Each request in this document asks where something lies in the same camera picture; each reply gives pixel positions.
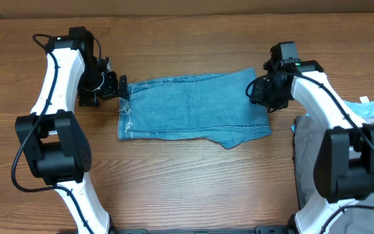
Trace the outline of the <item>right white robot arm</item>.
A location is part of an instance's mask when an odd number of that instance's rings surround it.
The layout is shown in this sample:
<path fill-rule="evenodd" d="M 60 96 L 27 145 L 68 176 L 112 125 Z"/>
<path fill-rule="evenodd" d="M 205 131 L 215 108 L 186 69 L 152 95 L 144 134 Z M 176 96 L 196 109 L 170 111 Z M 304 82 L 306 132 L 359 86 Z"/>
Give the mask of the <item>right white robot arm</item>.
<path fill-rule="evenodd" d="M 245 94 L 268 112 L 285 109 L 296 100 L 324 135 L 314 165 L 316 191 L 308 203 L 291 215 L 286 225 L 257 226 L 256 233 L 326 233 L 348 209 L 374 193 L 374 125 L 356 115 L 333 90 L 324 69 L 315 60 L 298 57 L 294 42 L 270 49 L 267 73 L 251 81 Z"/>

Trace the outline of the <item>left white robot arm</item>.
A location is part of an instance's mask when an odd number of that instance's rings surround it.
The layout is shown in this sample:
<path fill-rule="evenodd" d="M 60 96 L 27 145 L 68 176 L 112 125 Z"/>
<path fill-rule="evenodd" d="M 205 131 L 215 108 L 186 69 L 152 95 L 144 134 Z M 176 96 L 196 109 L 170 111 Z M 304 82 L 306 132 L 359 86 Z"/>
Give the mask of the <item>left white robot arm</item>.
<path fill-rule="evenodd" d="M 46 44 L 39 43 L 47 57 L 40 95 L 30 113 L 15 122 L 20 146 L 12 184 L 27 193 L 56 191 L 77 233 L 117 233 L 91 182 L 92 151 L 74 110 L 107 99 L 128 100 L 127 78 L 111 70 L 109 58 L 94 54 L 101 44 L 85 27 L 46 38 Z"/>

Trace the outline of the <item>light blue denim jeans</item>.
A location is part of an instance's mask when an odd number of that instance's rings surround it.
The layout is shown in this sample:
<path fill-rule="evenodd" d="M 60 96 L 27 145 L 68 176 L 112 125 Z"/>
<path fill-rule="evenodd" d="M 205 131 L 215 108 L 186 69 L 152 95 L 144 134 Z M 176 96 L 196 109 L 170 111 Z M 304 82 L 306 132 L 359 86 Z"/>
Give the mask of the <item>light blue denim jeans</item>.
<path fill-rule="evenodd" d="M 205 138 L 226 149 L 272 133 L 266 108 L 249 102 L 253 68 L 131 83 L 119 101 L 118 138 Z"/>

